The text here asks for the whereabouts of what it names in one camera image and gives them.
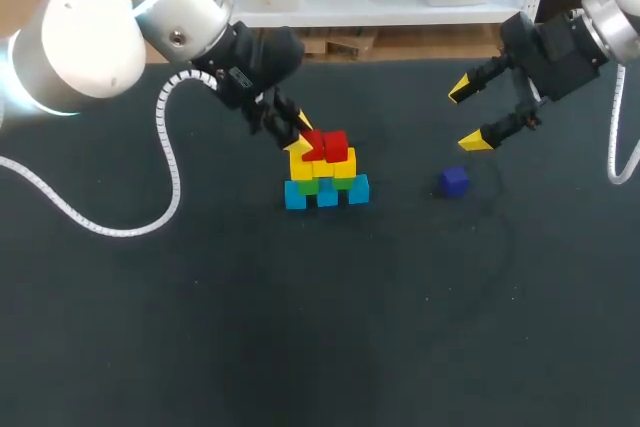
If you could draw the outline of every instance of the stacked blocks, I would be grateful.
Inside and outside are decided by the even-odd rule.
[[[303,155],[291,152],[291,180],[285,182],[287,210],[305,210],[307,197],[316,196],[318,207],[336,207],[339,193],[346,192],[349,204],[369,202],[369,179],[357,175],[356,150],[349,147],[345,132],[303,132],[313,150]]]
[[[469,177],[463,167],[445,169],[440,174],[440,189],[445,197],[460,198],[469,189]]]

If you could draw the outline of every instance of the yellow block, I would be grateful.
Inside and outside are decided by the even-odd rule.
[[[467,135],[464,139],[458,142],[458,144],[467,152],[473,152],[476,150],[493,150],[493,147],[487,144],[487,142],[482,138],[480,129],[476,130],[473,134]]]
[[[312,180],[313,166],[311,162],[302,160],[301,155],[289,154],[289,168],[291,170],[291,180]]]
[[[453,94],[455,94],[463,87],[466,87],[467,85],[469,85],[469,76],[467,74],[464,74],[464,77],[460,79],[460,82],[458,82],[453,90],[449,92],[449,98],[457,104],[458,102],[456,102],[456,100],[453,98]]]
[[[296,140],[292,144],[287,145],[283,150],[287,150],[292,155],[301,157],[307,152],[311,152],[313,150],[313,146],[309,143],[309,141],[307,141],[307,139],[298,134],[298,140]]]
[[[334,168],[336,164],[330,164],[326,160],[314,160],[313,164],[313,177],[333,177]]]
[[[349,156],[344,162],[332,164],[335,169],[336,179],[353,179],[356,176],[356,149],[349,147]]]

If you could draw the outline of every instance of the cyan block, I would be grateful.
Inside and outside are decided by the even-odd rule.
[[[316,196],[318,207],[336,207],[338,191],[333,188],[333,179],[320,179],[320,192]]]
[[[349,204],[368,204],[369,193],[369,178],[366,174],[357,175],[349,191]]]
[[[307,198],[300,195],[298,182],[287,180],[284,183],[284,205],[287,210],[305,210],[307,208]]]
[[[464,171],[464,167],[445,169],[440,174],[440,188],[445,197],[459,198],[469,190],[471,181]]]

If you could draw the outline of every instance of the white cable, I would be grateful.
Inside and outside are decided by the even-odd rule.
[[[618,123],[620,121],[620,106],[622,105],[622,94],[624,92],[624,79],[626,69],[624,65],[618,65],[618,75],[616,78],[616,91],[613,96],[613,111],[611,112],[611,131],[609,134],[609,161],[607,173],[609,180],[615,185],[624,184],[636,169],[640,162],[640,141],[636,144],[629,162],[620,175],[616,174],[616,151],[618,149]]]
[[[171,142],[169,142],[169,136],[167,135],[167,129],[165,126],[165,109],[167,106],[167,100],[169,99],[169,95],[173,89],[175,89],[178,84],[189,79],[200,80],[212,90],[217,90],[218,88],[217,82],[212,76],[198,70],[182,71],[178,75],[171,77],[171,79],[169,79],[162,88],[162,92],[160,92],[160,96],[158,97],[158,103],[156,104],[156,127],[158,128],[158,137],[160,139],[160,144],[162,145],[162,150],[164,150],[164,154],[167,158],[167,164],[169,165],[173,191],[171,194],[171,203],[169,204],[167,211],[162,215],[162,217],[149,225],[129,230],[118,230],[103,227],[80,215],[69,204],[62,200],[60,196],[56,194],[40,177],[31,172],[25,166],[11,159],[7,159],[6,157],[0,157],[0,166],[6,167],[27,179],[40,189],[44,195],[49,197],[56,207],[67,214],[74,222],[77,222],[85,229],[95,232],[96,234],[109,237],[138,237],[153,232],[169,222],[171,217],[176,213],[178,204],[180,204],[180,174],[178,172],[176,158],[173,155],[173,149],[171,148]]]

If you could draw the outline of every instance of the black mat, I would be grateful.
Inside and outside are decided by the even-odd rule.
[[[456,141],[513,93],[504,79],[451,106],[468,65],[291,80],[318,127],[349,132],[366,207],[284,211],[282,154],[197,84],[170,106],[185,195],[156,234],[89,234],[0,171],[0,425],[640,425],[640,176],[606,178],[614,72],[470,156]],[[0,152],[96,222],[147,223],[169,199],[153,119],[170,73]],[[433,197],[459,164],[470,194]]]

